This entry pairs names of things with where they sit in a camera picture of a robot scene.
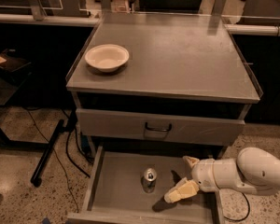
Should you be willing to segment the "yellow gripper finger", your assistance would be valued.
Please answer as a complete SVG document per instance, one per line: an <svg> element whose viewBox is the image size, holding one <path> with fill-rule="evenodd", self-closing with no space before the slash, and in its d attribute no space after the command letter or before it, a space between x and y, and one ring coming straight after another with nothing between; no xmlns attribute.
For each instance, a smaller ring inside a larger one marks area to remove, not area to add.
<svg viewBox="0 0 280 224"><path fill-rule="evenodd" d="M180 200L195 196L199 191L197 183L186 177L182 178L173 188L168 190L164 195L164 200L167 203L176 203Z"/></svg>
<svg viewBox="0 0 280 224"><path fill-rule="evenodd" d="M195 157L184 156L183 161L189 166L190 169L193 169L200 160Z"/></svg>

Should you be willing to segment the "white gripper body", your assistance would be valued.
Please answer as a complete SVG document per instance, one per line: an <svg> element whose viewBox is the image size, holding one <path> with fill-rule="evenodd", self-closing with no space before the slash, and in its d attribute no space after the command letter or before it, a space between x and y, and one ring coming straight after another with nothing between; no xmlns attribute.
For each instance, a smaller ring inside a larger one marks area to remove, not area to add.
<svg viewBox="0 0 280 224"><path fill-rule="evenodd" d="M204 192L216 192L220 189L239 191L243 187L235 159L200 160L191 167L191 176Z"/></svg>

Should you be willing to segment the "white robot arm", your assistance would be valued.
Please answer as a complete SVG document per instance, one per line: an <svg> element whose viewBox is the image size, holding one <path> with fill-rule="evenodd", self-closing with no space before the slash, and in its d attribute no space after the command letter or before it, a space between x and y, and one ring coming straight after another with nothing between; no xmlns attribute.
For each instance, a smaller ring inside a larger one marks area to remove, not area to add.
<svg viewBox="0 0 280 224"><path fill-rule="evenodd" d="M164 195L167 203L193 197L199 191L233 189L243 194L273 195L280 190L280 160L257 147L242 149L236 159L204 159L184 156L191 180L182 178Z"/></svg>

